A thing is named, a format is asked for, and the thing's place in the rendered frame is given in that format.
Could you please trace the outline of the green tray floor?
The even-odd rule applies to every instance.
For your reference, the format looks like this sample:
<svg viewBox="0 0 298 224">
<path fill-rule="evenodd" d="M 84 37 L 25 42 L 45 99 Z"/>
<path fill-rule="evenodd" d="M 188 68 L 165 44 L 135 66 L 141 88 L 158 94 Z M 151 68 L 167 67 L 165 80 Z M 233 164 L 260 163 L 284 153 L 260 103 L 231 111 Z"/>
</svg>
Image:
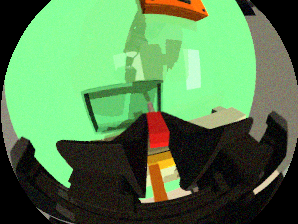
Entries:
<svg viewBox="0 0 298 224">
<path fill-rule="evenodd" d="M 154 112 L 158 112 L 157 83 L 128 85 L 124 88 L 88 93 L 98 128 L 130 123 L 142 113 L 149 113 L 148 103 L 152 103 Z"/>
</svg>

